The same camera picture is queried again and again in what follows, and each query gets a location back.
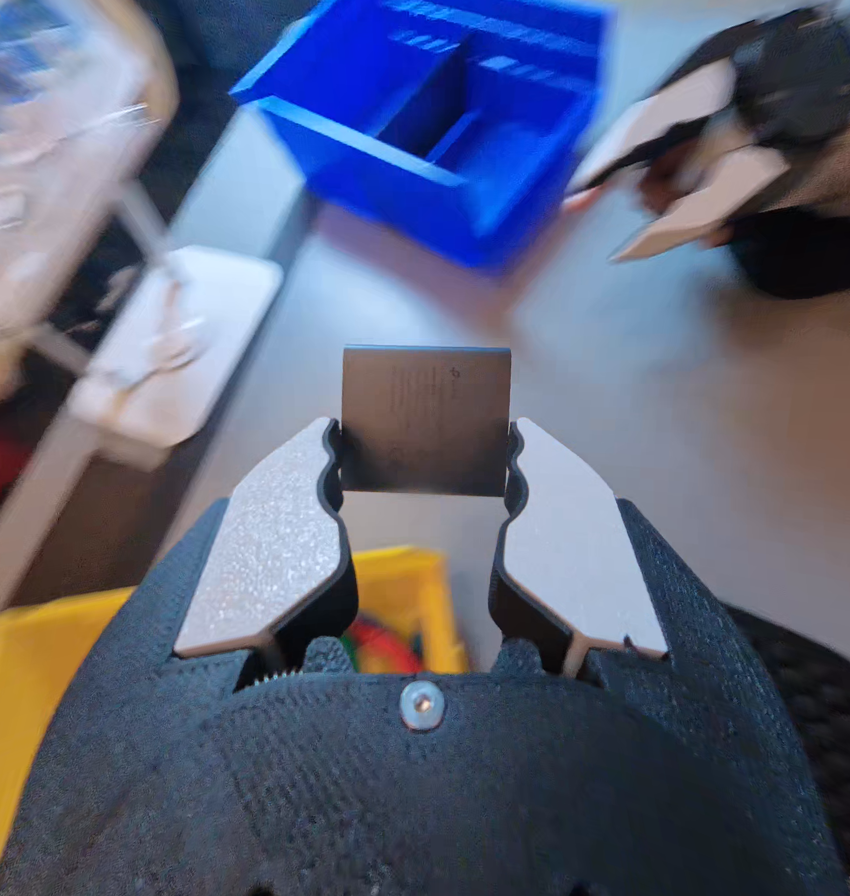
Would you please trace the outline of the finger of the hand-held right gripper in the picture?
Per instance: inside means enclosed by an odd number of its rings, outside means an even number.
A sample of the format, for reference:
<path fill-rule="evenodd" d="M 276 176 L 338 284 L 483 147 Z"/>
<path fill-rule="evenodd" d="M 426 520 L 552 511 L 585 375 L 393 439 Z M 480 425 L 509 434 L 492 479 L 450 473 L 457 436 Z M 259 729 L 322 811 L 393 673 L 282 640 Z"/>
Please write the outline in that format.
<path fill-rule="evenodd" d="M 704 238 L 788 172 L 778 151 L 726 153 L 696 191 L 677 200 L 610 259 L 640 261 Z"/>
<path fill-rule="evenodd" d="M 630 106 L 584 156 L 569 184 L 581 193 L 614 173 L 649 161 L 671 136 L 702 129 L 732 98 L 736 71 L 728 59 L 706 64 Z"/>

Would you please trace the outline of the grey ethernet adapter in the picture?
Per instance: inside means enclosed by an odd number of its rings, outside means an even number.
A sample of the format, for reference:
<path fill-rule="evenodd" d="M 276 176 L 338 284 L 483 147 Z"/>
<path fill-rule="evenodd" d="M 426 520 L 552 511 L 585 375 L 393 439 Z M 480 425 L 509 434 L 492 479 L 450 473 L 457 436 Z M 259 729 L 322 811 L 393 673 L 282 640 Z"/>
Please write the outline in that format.
<path fill-rule="evenodd" d="M 344 490 L 502 497 L 511 373 L 508 348 L 347 346 Z"/>

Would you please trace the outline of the person's right hand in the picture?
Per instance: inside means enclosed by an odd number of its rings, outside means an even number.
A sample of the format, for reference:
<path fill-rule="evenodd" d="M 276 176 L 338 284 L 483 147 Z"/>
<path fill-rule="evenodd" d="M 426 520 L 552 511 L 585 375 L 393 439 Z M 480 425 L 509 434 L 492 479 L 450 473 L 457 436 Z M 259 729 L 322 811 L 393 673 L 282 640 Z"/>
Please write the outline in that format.
<path fill-rule="evenodd" d="M 733 220 L 728 247 L 766 295 L 850 290 L 850 147 L 833 151 L 774 203 Z"/>

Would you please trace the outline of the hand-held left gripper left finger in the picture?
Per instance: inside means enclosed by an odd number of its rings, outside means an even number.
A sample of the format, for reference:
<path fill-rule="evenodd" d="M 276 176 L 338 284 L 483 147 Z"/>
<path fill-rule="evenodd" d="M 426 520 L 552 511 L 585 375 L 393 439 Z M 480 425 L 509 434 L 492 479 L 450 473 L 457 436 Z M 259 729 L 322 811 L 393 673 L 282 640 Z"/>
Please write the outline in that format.
<path fill-rule="evenodd" d="M 251 650 L 304 658 L 339 638 L 358 612 L 341 519 L 341 426 L 318 418 L 235 487 L 176 636 L 199 658 Z"/>

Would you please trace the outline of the yellow plastic bin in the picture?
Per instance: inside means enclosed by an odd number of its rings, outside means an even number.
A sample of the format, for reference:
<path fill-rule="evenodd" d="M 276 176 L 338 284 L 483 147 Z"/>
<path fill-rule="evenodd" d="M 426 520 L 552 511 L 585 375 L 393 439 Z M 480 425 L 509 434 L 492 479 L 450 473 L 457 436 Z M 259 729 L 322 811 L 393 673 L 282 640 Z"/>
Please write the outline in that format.
<path fill-rule="evenodd" d="M 397 546 L 357 552 L 353 563 L 358 618 L 341 642 L 357 671 L 469 671 L 443 554 Z M 50 720 L 132 592 L 87 593 L 0 614 L 0 857 Z"/>

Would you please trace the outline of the white flat base plate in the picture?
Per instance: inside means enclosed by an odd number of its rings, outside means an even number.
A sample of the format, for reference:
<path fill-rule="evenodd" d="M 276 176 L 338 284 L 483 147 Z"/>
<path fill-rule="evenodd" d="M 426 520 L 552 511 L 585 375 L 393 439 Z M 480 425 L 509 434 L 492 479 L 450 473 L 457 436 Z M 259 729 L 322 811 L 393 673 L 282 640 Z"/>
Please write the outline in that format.
<path fill-rule="evenodd" d="M 105 436 L 166 452 L 197 434 L 283 282 L 268 260 L 200 245 L 140 278 L 67 401 Z"/>

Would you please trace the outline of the blue plastic bin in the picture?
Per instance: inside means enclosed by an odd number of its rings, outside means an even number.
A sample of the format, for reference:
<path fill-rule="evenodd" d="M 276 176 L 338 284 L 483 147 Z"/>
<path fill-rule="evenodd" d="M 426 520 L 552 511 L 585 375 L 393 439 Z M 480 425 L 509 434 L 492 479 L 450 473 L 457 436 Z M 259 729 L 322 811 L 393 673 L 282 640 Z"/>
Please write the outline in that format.
<path fill-rule="evenodd" d="M 613 21 L 566 2 L 321 2 L 230 93 L 319 199 L 497 268 L 560 203 Z"/>

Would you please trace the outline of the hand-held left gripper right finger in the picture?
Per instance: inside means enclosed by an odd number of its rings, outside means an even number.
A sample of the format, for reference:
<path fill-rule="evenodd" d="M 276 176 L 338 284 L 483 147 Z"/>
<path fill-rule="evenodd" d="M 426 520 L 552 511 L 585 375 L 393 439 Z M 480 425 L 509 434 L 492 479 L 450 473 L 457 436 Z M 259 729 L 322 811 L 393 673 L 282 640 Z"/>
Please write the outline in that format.
<path fill-rule="evenodd" d="M 489 613 L 543 670 L 575 678 L 592 650 L 663 659 L 668 644 L 618 499 L 532 420 L 510 425 L 505 507 Z"/>

